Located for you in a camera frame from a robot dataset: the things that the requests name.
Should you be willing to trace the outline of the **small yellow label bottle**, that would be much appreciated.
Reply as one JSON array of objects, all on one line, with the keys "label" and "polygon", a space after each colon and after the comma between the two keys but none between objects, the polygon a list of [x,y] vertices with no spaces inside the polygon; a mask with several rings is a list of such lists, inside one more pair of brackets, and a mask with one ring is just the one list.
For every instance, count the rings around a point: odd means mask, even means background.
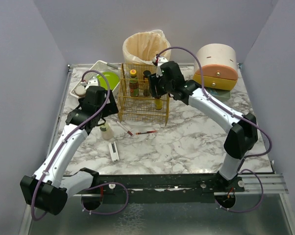
[{"label": "small yellow label bottle", "polygon": [[161,110],[163,108],[163,103],[162,103],[161,98],[156,98],[154,101],[154,104],[155,104],[156,110]]}]

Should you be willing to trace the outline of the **gold spice jar black cap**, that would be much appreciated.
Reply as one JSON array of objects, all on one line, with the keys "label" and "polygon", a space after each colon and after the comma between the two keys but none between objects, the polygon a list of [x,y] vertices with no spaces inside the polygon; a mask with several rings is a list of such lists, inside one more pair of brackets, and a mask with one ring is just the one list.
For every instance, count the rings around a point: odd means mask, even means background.
[{"label": "gold spice jar black cap", "polygon": [[150,91],[149,91],[149,80],[148,76],[151,74],[149,70],[143,71],[143,95],[144,97],[150,96]]}]

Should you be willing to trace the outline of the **red sauce bottle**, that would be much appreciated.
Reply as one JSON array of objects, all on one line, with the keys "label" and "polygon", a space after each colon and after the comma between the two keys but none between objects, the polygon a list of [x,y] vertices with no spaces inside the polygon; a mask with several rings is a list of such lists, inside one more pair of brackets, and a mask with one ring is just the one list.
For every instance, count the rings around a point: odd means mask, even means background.
[{"label": "red sauce bottle", "polygon": [[129,91],[131,97],[139,96],[139,81],[137,77],[137,71],[132,69],[129,71],[130,79],[129,79]]}]

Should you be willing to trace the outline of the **clear shaker green lid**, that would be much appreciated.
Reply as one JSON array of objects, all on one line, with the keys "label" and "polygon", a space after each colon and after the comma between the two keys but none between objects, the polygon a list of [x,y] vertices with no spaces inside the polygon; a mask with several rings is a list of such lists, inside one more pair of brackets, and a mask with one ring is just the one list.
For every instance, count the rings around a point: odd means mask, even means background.
[{"label": "clear shaker green lid", "polygon": [[101,125],[99,129],[104,140],[108,141],[114,137],[114,133],[108,123]]}]

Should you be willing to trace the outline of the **green fried egg plate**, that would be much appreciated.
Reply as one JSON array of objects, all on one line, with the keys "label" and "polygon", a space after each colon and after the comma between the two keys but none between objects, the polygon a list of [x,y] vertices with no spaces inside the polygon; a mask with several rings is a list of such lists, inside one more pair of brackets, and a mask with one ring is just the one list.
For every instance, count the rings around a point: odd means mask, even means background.
[{"label": "green fried egg plate", "polygon": [[[109,83],[110,89],[114,90],[120,81],[119,76],[116,73],[110,72],[110,71],[105,71],[102,74],[106,77]],[[100,86],[107,90],[108,87],[104,78],[101,75],[97,75],[97,79],[100,82]]]}]

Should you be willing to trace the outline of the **light blue flower plate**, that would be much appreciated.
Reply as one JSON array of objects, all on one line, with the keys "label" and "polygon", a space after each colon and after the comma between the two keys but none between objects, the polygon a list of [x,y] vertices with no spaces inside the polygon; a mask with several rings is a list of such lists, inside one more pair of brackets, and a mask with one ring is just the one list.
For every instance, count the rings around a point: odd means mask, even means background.
[{"label": "light blue flower plate", "polygon": [[[106,77],[110,89],[112,91],[115,90],[120,82],[118,75],[114,72],[103,72],[103,75]],[[100,75],[92,76],[88,81],[88,85],[100,86],[107,90],[107,84],[103,77]]]}]

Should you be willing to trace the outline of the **steel cream cup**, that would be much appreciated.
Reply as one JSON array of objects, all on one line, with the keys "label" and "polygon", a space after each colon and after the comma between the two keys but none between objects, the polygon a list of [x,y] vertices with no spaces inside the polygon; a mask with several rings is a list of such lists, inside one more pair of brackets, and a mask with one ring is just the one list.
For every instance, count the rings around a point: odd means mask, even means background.
[{"label": "steel cream cup", "polygon": [[84,97],[86,95],[86,89],[84,86],[77,86],[74,92],[78,97]]}]

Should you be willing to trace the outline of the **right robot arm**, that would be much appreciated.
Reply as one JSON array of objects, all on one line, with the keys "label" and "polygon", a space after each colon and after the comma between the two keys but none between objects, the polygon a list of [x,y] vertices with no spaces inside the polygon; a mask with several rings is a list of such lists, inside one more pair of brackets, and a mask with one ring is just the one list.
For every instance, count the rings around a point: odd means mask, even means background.
[{"label": "right robot arm", "polygon": [[232,180],[238,172],[243,158],[258,140],[256,117],[237,112],[220,102],[202,89],[194,80],[185,80],[178,63],[166,58],[154,62],[156,73],[148,76],[152,97],[160,98],[168,94],[174,100],[203,112],[226,133],[224,143],[226,156],[219,175],[225,180]]}]

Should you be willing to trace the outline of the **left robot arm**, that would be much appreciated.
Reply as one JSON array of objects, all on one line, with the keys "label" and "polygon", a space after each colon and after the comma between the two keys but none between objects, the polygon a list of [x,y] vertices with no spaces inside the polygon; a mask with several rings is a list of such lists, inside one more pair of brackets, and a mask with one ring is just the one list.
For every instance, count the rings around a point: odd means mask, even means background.
[{"label": "left robot arm", "polygon": [[89,188],[98,173],[87,168],[64,179],[64,173],[79,146],[100,120],[118,113],[112,90],[90,86],[79,105],[68,113],[61,137],[32,176],[24,176],[20,186],[25,202],[33,209],[58,215],[67,200]]}]

